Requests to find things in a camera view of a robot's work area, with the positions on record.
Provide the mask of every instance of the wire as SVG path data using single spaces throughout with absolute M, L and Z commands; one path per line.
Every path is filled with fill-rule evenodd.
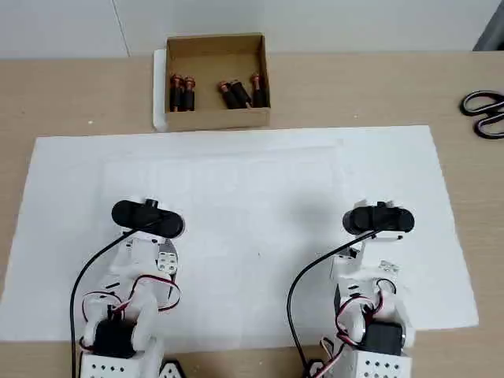
M 92 346 L 87 346 L 87 345 L 84 345 L 84 337 L 81 337 L 79 339 L 79 346 L 84 349 L 84 350 L 87 350 L 88 352 L 91 352 L 93 351 L 93 347 Z
M 335 316 L 335 324 L 336 324 L 336 329 L 338 330 L 338 333 L 337 333 L 337 337 L 339 339 L 341 339 L 343 342 L 353 346 L 353 347 L 356 347 L 358 345 L 357 342 L 353 341 L 350 336 L 348 335 L 348 331 L 345 330 L 345 329 L 342 329 L 341 328 L 341 325 L 339 324 L 338 322 L 338 319 L 339 317 L 341 316 L 341 314 L 343 313 L 343 311 L 348 308 L 349 304 L 353 303 L 353 302 L 356 302 L 356 301 L 360 301 L 364 299 L 365 301 L 367 302 L 371 302 L 371 299 L 369 299 L 368 297 L 365 297 L 363 295 L 359 295 L 358 297 L 353 297 L 353 298 L 350 298 L 348 299 L 346 302 L 344 302 L 340 307 L 339 307 L 339 310 L 338 310 L 338 313 L 336 314 Z
M 87 321 L 87 316 L 86 316 L 86 298 L 89 295 L 100 295 L 100 299 L 105 299 L 106 297 L 109 297 L 109 298 L 116 299 L 116 301 L 118 301 L 119 303 L 122 302 L 117 295 L 109 293 L 107 291 L 90 291 L 89 293 L 84 294 L 84 296 L 82 297 L 81 309 L 82 309 L 82 315 L 83 315 L 85 321 Z
M 378 306 L 375 307 L 375 309 L 371 312 L 371 319 L 372 317 L 374 317 L 381 309 L 382 307 L 384 306 L 384 294 L 381 292 L 381 290 L 378 291 L 378 296 L 379 296 L 379 300 L 378 300 Z
M 143 228 L 152 226 L 153 224 L 156 224 L 158 222 L 163 221 L 164 217 L 160 217 L 157 220 L 153 220 L 149 223 L 147 223 Z M 128 232 L 125 232 L 122 236 L 119 238 L 115 239 L 112 241 L 108 246 L 104 247 L 100 251 L 98 251 L 96 254 L 94 254 L 89 261 L 86 263 L 86 265 L 82 268 L 80 271 L 79 275 L 76 278 L 76 282 L 73 284 L 72 288 L 72 293 L 70 294 L 70 343 L 71 343 L 71 348 L 72 348 L 72 378 L 76 378 L 76 371 L 77 371 L 77 357 L 76 357 L 76 325 L 75 325 L 75 315 L 74 315 L 74 305 L 76 301 L 76 292 L 77 288 L 79 286 L 80 281 L 82 280 L 82 277 L 84 276 L 84 273 L 89 269 L 89 267 L 100 257 L 102 256 L 107 250 L 110 250 L 123 240 L 127 239 L 131 235 L 133 235 L 135 232 L 137 232 L 138 229 L 133 229 Z
M 387 282 L 388 284 L 390 284 L 392 286 L 392 293 L 397 294 L 397 287 L 395 286 L 395 283 L 390 281 L 388 278 L 380 278 L 379 280 L 376 281 L 376 285 L 380 290 L 383 290 L 380 286 L 380 282 L 383 282 L 383 281 Z
M 334 343 L 327 337 L 323 337 L 319 342 L 319 344 L 330 359 L 332 357 L 332 353 L 334 352 Z
M 176 283 L 174 283 L 172 280 L 168 280 L 168 279 L 163 278 L 163 277 L 153 276 L 153 275 L 150 275 L 150 274 L 142 274 L 141 276 L 138 276 L 136 278 L 135 282 L 133 283 L 133 286 L 132 286 L 132 289 L 131 289 L 131 291 L 129 293 L 128 299 L 126 301 L 120 303 L 119 306 L 117 306 L 115 309 L 113 309 L 114 312 L 117 313 L 117 312 L 120 312 L 120 311 L 124 311 L 129 306 L 129 304 L 132 302 L 133 295 L 134 295 L 135 289 L 136 289 L 136 285 L 138 284 L 138 282 L 140 280 L 145 280 L 145 279 L 159 281 L 159 282 L 162 282 L 164 284 L 168 284 L 170 286 L 170 289 L 175 288 L 177 290 L 177 293 L 178 293 L 177 300 L 174 303 L 172 303 L 171 305 L 167 304 L 167 305 L 158 307 L 157 308 L 158 312 L 162 313 L 162 312 L 168 311 L 169 309 L 172 309 L 172 308 L 176 307 L 176 305 L 179 304 L 179 302 L 180 302 L 180 288 L 177 286 Z
M 341 353 L 343 352 L 343 348 L 346 346 L 345 343 L 342 343 L 341 346 L 339 347 L 338 353 L 335 354 L 333 358 L 331 358 L 327 364 L 324 365 L 322 370 L 319 370 L 317 374 L 315 374 L 312 378 L 321 378 L 325 373 L 327 373 L 333 366 L 334 364 L 339 360 L 341 357 Z
M 375 230 L 372 232 L 369 232 L 367 234 L 361 235 L 351 242 L 348 242 L 347 244 L 343 244 L 342 246 L 339 246 L 335 250 L 332 250 L 331 252 L 326 253 L 324 256 L 319 257 L 317 260 L 312 261 L 309 263 L 305 268 L 302 269 L 301 272 L 294 278 L 294 281 L 292 282 L 291 288 L 289 289 L 289 293 L 287 295 L 287 320 L 289 322 L 289 328 L 291 329 L 292 333 L 292 339 L 294 339 L 294 344 L 296 345 L 296 348 L 299 353 L 299 357 L 301 358 L 301 363 L 303 366 L 303 369 L 305 372 L 308 370 L 308 361 L 306 360 L 305 353 L 302 350 L 301 343 L 299 342 L 298 335 L 296 334 L 296 330 L 294 327 L 294 322 L 292 321 L 292 295 L 294 294 L 294 289 L 296 288 L 296 285 L 300 281 L 300 279 L 305 275 L 306 272 L 308 272 L 311 268 L 313 268 L 315 265 L 320 264 L 322 261 L 330 258 L 331 256 L 334 256 L 338 252 L 341 252 L 342 250 L 345 250 L 346 248 L 353 246 L 354 244 L 357 244 L 363 240 L 366 240 L 368 238 L 371 238 L 372 236 L 378 234 L 380 230 Z

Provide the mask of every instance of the black cable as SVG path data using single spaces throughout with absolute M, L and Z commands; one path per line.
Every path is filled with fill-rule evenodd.
M 317 260 L 310 262 L 299 274 L 294 278 L 294 281 L 292 282 L 291 288 L 289 289 L 289 294 L 287 295 L 287 320 L 289 321 L 289 327 L 291 329 L 292 333 L 292 338 L 294 339 L 294 344 L 296 345 L 296 348 L 298 349 L 299 357 L 301 358 L 301 363 L 302 367 L 305 370 L 309 368 L 308 361 L 306 360 L 306 356 L 304 352 L 302 351 L 301 343 L 299 342 L 298 335 L 296 334 L 296 330 L 294 327 L 294 322 L 292 321 L 292 308 L 291 308 L 291 302 L 292 302 L 292 295 L 294 294 L 294 289 L 300 279 L 305 275 L 306 272 L 308 272 L 311 268 L 313 268 L 315 265 L 320 264 L 323 260 L 326 260 L 327 258 L 330 258 L 331 256 L 334 256 L 338 252 L 341 252 L 342 250 L 345 250 L 346 248 L 349 248 L 350 246 L 353 246 L 354 244 L 357 244 L 361 242 L 362 240 L 366 240 L 368 238 L 373 237 L 374 235 L 378 234 L 381 232 L 381 230 L 376 230 L 369 232 L 367 234 L 364 234 L 362 236 L 359 236 L 358 238 L 355 238 L 351 242 L 348 242 L 347 244 L 343 244 L 342 246 L 339 246 L 335 250 L 332 250 L 331 252 L 328 252 L 324 256 L 319 257 Z
M 146 224 L 142 228 L 145 227 L 150 227 L 153 224 L 156 224 L 158 222 L 161 222 L 164 218 L 158 218 L 157 220 L 153 220 L 150 223 Z M 96 261 L 97 258 L 102 256 L 107 250 L 110 248 L 116 246 L 123 240 L 127 239 L 129 236 L 133 235 L 135 232 L 139 231 L 138 229 L 134 229 L 128 232 L 125 232 L 121 237 L 115 239 L 111 244 L 97 252 L 92 258 L 89 259 L 89 261 L 86 263 L 86 265 L 82 268 L 80 271 L 79 275 L 77 276 L 76 282 L 73 284 L 73 289 L 72 293 L 70 295 L 70 343 L 72 344 L 72 378 L 76 378 L 76 370 L 77 370 L 77 358 L 76 358 L 76 325 L 75 325 L 75 317 L 73 313 L 73 307 L 75 305 L 75 299 L 76 299 L 76 292 L 77 288 L 79 286 L 80 280 L 82 280 L 82 277 L 84 276 L 84 273 L 89 269 L 89 267 Z
M 380 282 L 383 281 L 388 282 L 392 286 L 392 293 L 397 294 L 397 287 L 395 286 L 395 283 L 390 281 L 388 278 L 380 278 L 379 280 L 377 280 L 376 285 L 379 289 L 381 289 Z

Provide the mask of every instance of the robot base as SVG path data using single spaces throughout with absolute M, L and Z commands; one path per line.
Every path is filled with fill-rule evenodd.
M 411 358 L 353 350 L 345 346 L 332 369 L 333 378 L 410 378 Z
M 142 358 L 113 358 L 83 354 L 80 361 L 80 378 L 143 378 Z M 168 361 L 159 378 L 185 378 L 180 364 Z

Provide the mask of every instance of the white paper sheet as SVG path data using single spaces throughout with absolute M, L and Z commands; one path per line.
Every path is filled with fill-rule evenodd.
M 129 195 L 156 195 L 187 222 L 176 240 L 183 300 L 158 325 L 173 351 L 291 345 L 288 286 L 305 263 L 348 237 L 341 215 L 363 198 L 394 199 L 416 217 L 403 241 L 365 255 L 366 263 L 401 266 L 413 326 L 478 323 L 428 127 L 192 132 L 38 139 L 0 339 L 68 339 L 72 282 L 116 235 L 109 211 Z M 327 265 L 302 281 L 294 302 L 304 343 L 332 334 Z

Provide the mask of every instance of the cardboard box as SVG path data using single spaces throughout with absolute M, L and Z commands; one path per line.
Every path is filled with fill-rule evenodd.
M 170 131 L 268 125 L 269 107 L 227 109 L 217 89 L 222 80 L 239 80 L 252 97 L 250 76 L 255 72 L 259 72 L 264 80 L 269 105 L 265 37 L 262 34 L 168 38 L 165 112 Z M 170 112 L 170 78 L 174 73 L 195 78 L 195 111 Z

